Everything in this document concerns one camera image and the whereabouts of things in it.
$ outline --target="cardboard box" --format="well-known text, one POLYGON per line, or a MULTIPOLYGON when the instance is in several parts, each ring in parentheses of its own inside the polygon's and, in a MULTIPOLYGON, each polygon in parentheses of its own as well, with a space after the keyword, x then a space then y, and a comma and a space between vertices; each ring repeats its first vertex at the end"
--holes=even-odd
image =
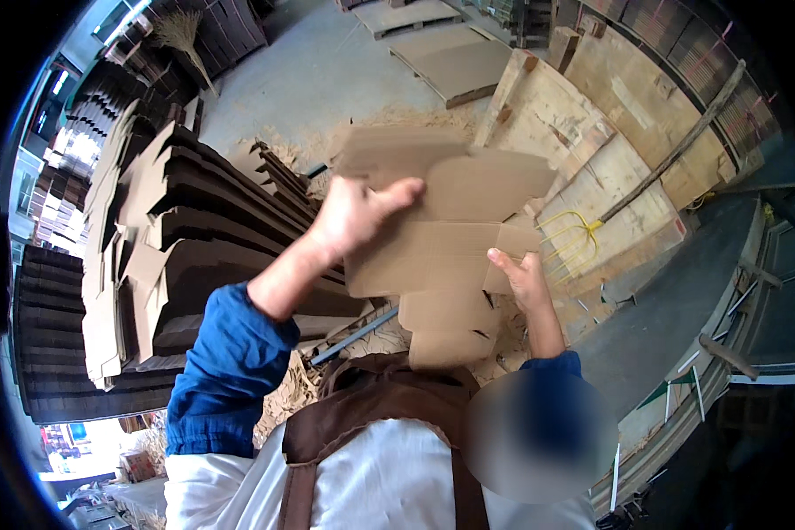
POLYGON ((133 450, 121 453, 120 461, 120 467, 126 472, 129 482, 141 482, 156 477, 147 451, 133 450))
POLYGON ((557 172, 544 158, 470 148, 443 129, 353 127, 329 154, 335 173, 365 179, 375 190, 404 176, 427 184, 418 204, 345 260, 351 296, 401 296, 398 320, 413 332, 415 368, 490 355, 499 311, 488 294, 511 290, 486 252, 497 247, 518 263, 539 251, 541 234, 510 218, 531 198, 545 197, 557 172))

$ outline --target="wooden stick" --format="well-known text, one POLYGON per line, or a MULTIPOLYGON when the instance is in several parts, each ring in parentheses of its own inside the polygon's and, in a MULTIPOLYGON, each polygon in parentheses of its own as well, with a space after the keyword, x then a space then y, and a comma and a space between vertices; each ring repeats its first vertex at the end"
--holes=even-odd
POLYGON ((763 270, 758 267, 755 263, 752 263, 751 260, 747 258, 739 258, 739 266, 742 267, 744 270, 748 270, 751 274, 755 274, 760 277, 760 280, 767 281, 771 283, 774 288, 780 288, 784 285, 780 278, 774 276, 768 270, 763 270))
POLYGON ((524 79, 524 76, 536 68, 538 62, 539 58, 527 50, 512 51, 512 55, 509 56, 509 62, 506 64, 501 79, 498 81, 498 88, 495 89, 492 100, 489 101, 489 107, 486 109, 486 115, 483 116, 483 122, 477 128, 477 133, 474 136, 475 147, 486 147, 486 143, 495 130, 495 125, 498 124, 498 115, 503 110, 509 95, 524 79))
POLYGON ((721 112, 724 108, 727 101, 731 98, 733 91, 736 90, 736 87, 739 85, 739 82, 742 80, 742 75, 745 73, 745 60, 739 59, 738 64, 736 65, 736 69, 733 70, 733 73, 725 82, 724 86, 715 96, 715 98, 710 103, 710 107, 701 115, 698 123, 695 124, 692 129, 686 133, 686 136, 678 143, 674 149, 671 150, 671 153, 666 157, 665 160, 660 163, 656 169, 651 171, 651 174, 647 176, 645 180, 639 183, 633 191, 628 193, 618 204, 610 208, 610 210, 603 214, 598 220, 603 224, 606 223, 608 220, 612 219, 612 217, 619 213, 625 206, 629 205, 633 202, 636 197, 642 195, 651 184, 656 182, 656 180, 662 176, 666 170, 674 164, 678 158, 686 152, 687 149, 698 139, 698 136, 701 136, 707 127, 713 122, 715 117, 721 112))
POLYGON ((698 337, 698 343, 701 345, 701 348, 705 349, 710 355, 721 357, 732 366, 735 366, 737 370, 750 377, 751 381, 756 381, 757 377, 760 376, 760 371, 751 366, 747 360, 739 357, 731 348, 723 344, 718 344, 705 334, 701 333, 698 337))

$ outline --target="blue metal bar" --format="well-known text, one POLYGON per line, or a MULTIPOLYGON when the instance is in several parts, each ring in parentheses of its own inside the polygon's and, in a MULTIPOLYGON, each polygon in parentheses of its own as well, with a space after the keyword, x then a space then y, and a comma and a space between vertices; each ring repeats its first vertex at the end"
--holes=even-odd
POLYGON ((339 351, 341 351, 341 349, 346 347, 348 344, 354 343, 354 342, 360 340, 364 334, 366 334, 366 333, 368 333, 368 332, 370 332, 372 330, 377 329, 378 327, 382 326, 386 322, 391 321, 397 315, 398 315, 398 307, 396 306, 392 310, 390 310, 388 313, 385 313, 382 316, 377 317, 370 324, 368 324, 366 326, 362 326, 359 329, 359 331, 357 331, 356 333, 351 334, 348 338, 345 338, 339 344, 334 344, 333 346, 330 346, 327 349, 327 351, 325 351, 323 354, 316 355, 312 359, 310 364, 312 366, 315 366, 315 365, 319 365, 319 364, 323 363, 324 361, 328 360, 333 355, 339 353, 339 351))

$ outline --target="person's left hand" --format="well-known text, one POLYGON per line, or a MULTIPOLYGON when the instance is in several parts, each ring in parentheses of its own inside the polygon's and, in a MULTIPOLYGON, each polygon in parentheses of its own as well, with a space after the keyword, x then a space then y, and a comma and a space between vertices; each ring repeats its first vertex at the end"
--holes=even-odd
POLYGON ((330 263, 336 263, 370 241, 383 221, 423 193, 424 181, 419 178, 401 179, 375 192, 362 181, 334 175, 307 236, 326 253, 330 263))

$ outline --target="straw broom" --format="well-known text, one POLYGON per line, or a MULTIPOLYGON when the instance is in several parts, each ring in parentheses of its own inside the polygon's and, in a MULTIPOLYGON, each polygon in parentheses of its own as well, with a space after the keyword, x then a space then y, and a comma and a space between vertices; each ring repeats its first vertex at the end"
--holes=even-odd
POLYGON ((197 50, 194 49, 194 39, 197 36, 197 25, 200 24, 200 18, 201 14, 199 11, 174 11, 159 18, 155 27, 156 40, 160 46, 170 46, 185 53, 191 63, 200 70, 203 79, 206 80, 215 98, 217 98, 218 91, 215 90, 215 86, 209 80, 206 68, 203 67, 203 61, 197 55, 197 50))

